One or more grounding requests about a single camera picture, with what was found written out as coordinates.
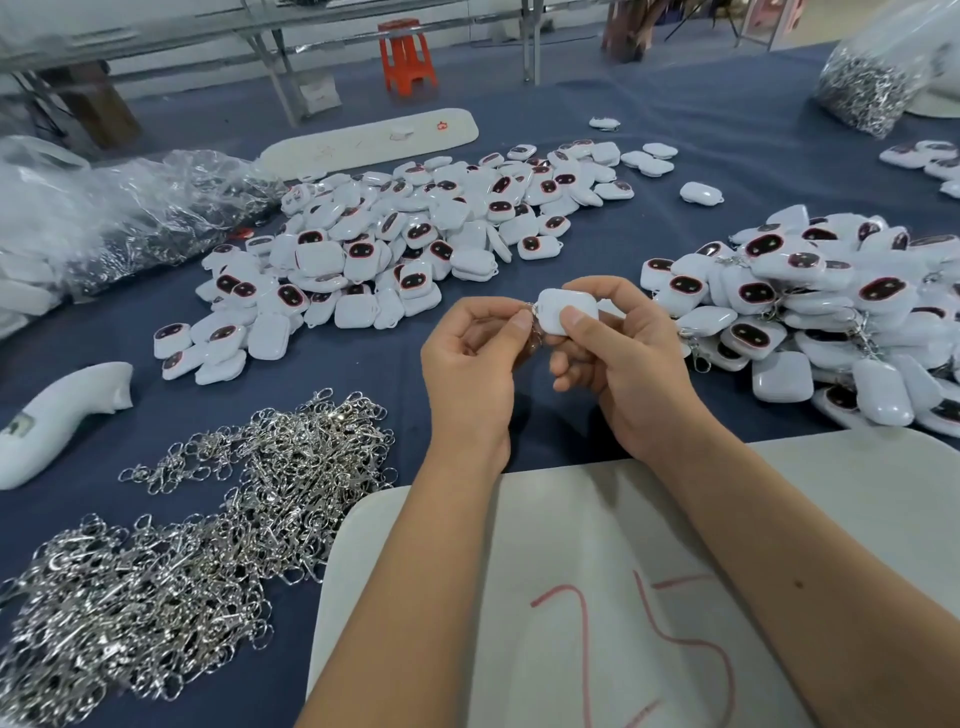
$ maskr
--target left hand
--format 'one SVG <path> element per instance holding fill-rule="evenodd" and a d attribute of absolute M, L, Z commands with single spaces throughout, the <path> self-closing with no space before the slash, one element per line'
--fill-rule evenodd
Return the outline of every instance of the left hand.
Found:
<path fill-rule="evenodd" d="M 485 471 L 510 458 L 514 367 L 529 355 L 533 314 L 522 301 L 464 298 L 446 312 L 420 350 L 430 399 L 430 452 Z"/>

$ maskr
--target plastic bag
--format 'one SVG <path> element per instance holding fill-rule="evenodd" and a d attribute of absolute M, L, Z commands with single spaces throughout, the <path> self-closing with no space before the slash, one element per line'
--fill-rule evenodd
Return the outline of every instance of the plastic bag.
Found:
<path fill-rule="evenodd" d="M 960 0 L 895 0 L 830 54 L 816 99 L 845 124 L 882 138 L 960 38 Z"/>
<path fill-rule="evenodd" d="M 91 169 L 33 137 L 0 139 L 0 338 L 60 297 L 203 253 L 272 214 L 285 191 L 276 175 L 219 152 Z"/>

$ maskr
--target white board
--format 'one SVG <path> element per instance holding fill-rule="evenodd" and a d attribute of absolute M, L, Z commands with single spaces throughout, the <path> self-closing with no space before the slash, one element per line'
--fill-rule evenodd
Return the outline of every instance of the white board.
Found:
<path fill-rule="evenodd" d="M 960 617 L 955 450 L 913 430 L 880 427 L 752 447 Z M 406 493 L 365 498 L 340 530 L 307 692 Z M 467 726 L 620 728 L 638 725 L 644 710 L 642 728 L 813 725 L 699 539 L 644 466 L 622 460 L 503 476 Z"/>
<path fill-rule="evenodd" d="M 396 139 L 397 130 L 411 132 Z M 283 139 L 267 147 L 259 162 L 284 180 L 295 180 L 315 170 L 337 172 L 394 159 L 424 161 L 480 135 L 473 114 L 466 109 L 438 109 L 412 116 L 346 127 L 332 132 Z"/>

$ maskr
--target pile of keychains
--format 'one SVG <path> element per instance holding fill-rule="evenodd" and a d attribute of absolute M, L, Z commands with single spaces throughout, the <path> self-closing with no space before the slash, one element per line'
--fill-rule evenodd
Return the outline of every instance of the pile of keychains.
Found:
<path fill-rule="evenodd" d="M 378 427 L 386 411 L 360 393 L 339 406 L 331 396 L 261 410 L 121 473 L 158 494 L 235 469 L 218 513 L 168 525 L 143 516 L 132 529 L 88 516 L 41 546 L 0 597 L 19 605 L 0 653 L 0 716 L 62 726 L 113 691 L 172 700 L 242 643 L 266 646 L 263 582 L 320 581 L 350 507 L 392 485 L 380 471 L 394 441 Z"/>
<path fill-rule="evenodd" d="M 673 169 L 673 147 L 644 150 L 624 154 L 624 163 L 649 177 Z M 519 144 L 477 164 L 434 157 L 393 173 L 294 185 L 278 235 L 220 245 L 204 258 L 211 277 L 197 294 L 212 312 L 154 334 L 163 378 L 233 379 L 248 358 L 280 359 L 303 324 L 395 327 L 440 303 L 437 282 L 447 276 L 485 281 L 515 252 L 524 260 L 559 255 L 568 217 L 581 206 L 634 196 L 616 178 L 621 155 L 612 141 L 580 139 L 545 158 L 536 151 Z"/>
<path fill-rule="evenodd" d="M 812 399 L 845 427 L 960 437 L 960 237 L 795 205 L 729 243 L 643 265 L 696 369 L 750 364 L 758 399 Z"/>

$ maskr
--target plastic stool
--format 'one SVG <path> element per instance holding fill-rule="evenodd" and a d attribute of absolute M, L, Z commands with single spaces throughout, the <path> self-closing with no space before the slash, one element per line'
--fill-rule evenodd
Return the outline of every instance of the plastic stool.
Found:
<path fill-rule="evenodd" d="M 414 28 L 418 25 L 420 21 L 415 17 L 404 17 L 379 23 L 376 29 L 395 31 L 400 28 Z M 433 61 L 430 60 L 430 50 L 426 47 L 426 38 L 423 37 L 423 33 L 417 33 L 417 37 L 420 39 L 420 51 L 423 53 L 422 61 L 417 55 L 413 35 L 390 38 L 390 48 L 394 56 L 393 65 L 390 64 L 390 57 L 387 54 L 387 42 L 384 38 L 380 39 L 380 59 L 383 61 L 383 78 L 387 84 L 387 90 L 390 90 L 390 83 L 393 82 L 400 96 L 409 96 L 413 93 L 414 81 L 430 79 L 433 85 L 437 85 L 437 74 L 433 70 Z"/>

